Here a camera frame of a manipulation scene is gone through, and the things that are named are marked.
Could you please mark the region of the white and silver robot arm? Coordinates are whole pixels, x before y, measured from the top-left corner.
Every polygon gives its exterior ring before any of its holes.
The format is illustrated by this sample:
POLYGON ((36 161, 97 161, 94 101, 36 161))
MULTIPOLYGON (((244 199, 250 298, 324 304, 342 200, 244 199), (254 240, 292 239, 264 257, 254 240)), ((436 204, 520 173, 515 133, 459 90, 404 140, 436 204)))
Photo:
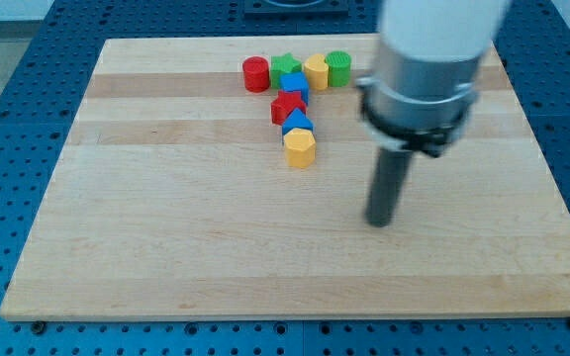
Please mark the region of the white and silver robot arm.
POLYGON ((384 0, 361 120, 381 149, 439 157, 464 134, 510 0, 384 0))

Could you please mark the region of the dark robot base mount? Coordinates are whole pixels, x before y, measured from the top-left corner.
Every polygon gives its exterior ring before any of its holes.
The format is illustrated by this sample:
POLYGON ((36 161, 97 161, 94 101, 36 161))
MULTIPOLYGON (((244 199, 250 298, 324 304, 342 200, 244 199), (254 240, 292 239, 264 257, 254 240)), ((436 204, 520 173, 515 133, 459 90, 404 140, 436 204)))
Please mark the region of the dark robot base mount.
POLYGON ((347 14, 349 0, 244 0, 246 17, 347 14))

